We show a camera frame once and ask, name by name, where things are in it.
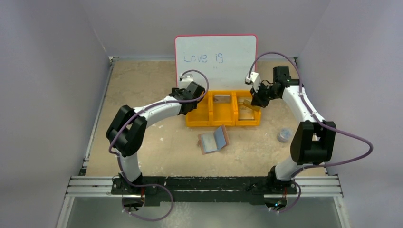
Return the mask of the gold credit card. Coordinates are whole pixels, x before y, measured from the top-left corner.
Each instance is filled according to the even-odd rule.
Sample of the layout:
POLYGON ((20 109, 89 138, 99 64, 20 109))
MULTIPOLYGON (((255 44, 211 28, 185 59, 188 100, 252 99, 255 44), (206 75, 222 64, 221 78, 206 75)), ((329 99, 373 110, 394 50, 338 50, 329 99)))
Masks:
POLYGON ((259 112, 261 110, 261 107, 252 105, 250 100, 245 99, 242 102, 242 105, 250 110, 253 110, 254 112, 259 112))

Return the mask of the pink leather card holder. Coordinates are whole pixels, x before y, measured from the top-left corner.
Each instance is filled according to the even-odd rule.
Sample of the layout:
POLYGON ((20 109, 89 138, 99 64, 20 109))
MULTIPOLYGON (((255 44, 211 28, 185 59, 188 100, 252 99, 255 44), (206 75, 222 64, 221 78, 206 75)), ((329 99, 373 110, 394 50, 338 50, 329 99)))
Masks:
POLYGON ((224 125, 215 131, 198 135, 198 146, 203 155, 219 152, 230 144, 227 129, 224 125))

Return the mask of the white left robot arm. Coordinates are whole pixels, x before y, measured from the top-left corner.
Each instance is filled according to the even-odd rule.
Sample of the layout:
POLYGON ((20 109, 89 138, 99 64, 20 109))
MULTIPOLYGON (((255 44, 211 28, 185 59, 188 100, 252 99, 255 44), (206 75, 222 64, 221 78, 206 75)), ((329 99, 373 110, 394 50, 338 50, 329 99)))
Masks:
POLYGON ((109 152, 116 155, 123 180, 134 186, 142 184, 137 152, 143 144, 145 131, 151 125, 169 117, 187 115, 207 94, 196 82, 186 88, 172 88, 167 97, 147 106, 120 107, 106 131, 109 152))

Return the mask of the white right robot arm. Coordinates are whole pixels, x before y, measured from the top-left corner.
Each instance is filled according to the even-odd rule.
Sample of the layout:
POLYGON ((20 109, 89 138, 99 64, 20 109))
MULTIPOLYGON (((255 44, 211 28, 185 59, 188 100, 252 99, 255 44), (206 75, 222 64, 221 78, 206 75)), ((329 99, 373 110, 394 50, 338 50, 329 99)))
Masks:
POLYGON ((270 85, 265 85, 256 72, 250 72, 245 83, 252 86, 252 106, 265 108, 271 100, 282 99, 299 121, 290 145, 290 156, 271 169, 271 176, 278 181, 290 181, 300 169, 330 161, 336 137, 331 128, 336 125, 311 107, 303 86, 298 79, 291 78, 288 66, 273 68, 270 85))

